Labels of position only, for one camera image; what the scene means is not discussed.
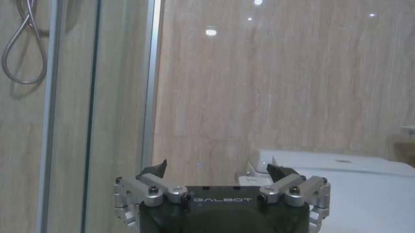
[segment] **beige wall tile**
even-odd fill
[[[49,0],[39,1],[38,22],[49,27]],[[0,51],[22,18],[15,1],[0,1]],[[46,50],[49,39],[43,39]],[[31,79],[41,73],[35,37],[25,32],[10,53],[14,74]],[[13,83],[0,69],[0,232],[35,232],[42,151],[45,84]]]
[[[230,184],[257,148],[396,160],[389,138],[415,120],[414,11],[410,0],[166,0],[154,163],[170,160],[167,177]]]

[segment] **white toilet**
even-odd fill
[[[258,150],[239,184],[270,185],[267,164],[290,167],[307,178],[329,179],[330,216],[322,233],[415,232],[415,169],[410,165],[373,157]]]

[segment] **bathroom wall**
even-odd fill
[[[39,0],[38,26],[49,28],[50,1]],[[0,1],[0,51],[22,23],[17,1]],[[43,39],[46,50],[49,39]],[[35,37],[23,33],[10,54],[13,73],[42,70]],[[35,232],[45,118],[45,84],[15,84],[0,68],[0,232]]]
[[[154,163],[169,159],[169,179],[231,184],[257,148],[400,159],[412,0],[166,0],[161,59]]]

